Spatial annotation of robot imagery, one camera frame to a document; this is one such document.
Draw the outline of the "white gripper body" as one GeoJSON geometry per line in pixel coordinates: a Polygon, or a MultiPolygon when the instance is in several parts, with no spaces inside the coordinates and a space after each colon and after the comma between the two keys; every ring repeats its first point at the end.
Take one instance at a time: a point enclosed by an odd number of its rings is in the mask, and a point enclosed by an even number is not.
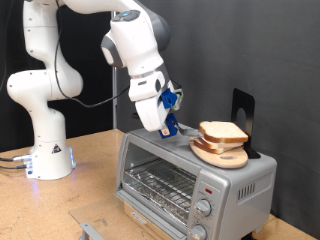
{"type": "Polygon", "coordinates": [[[160,97],[166,88],[164,75],[160,71],[130,80],[129,98],[135,103],[136,111],[147,131],[157,131],[164,126],[169,110],[164,107],[160,97]]]}

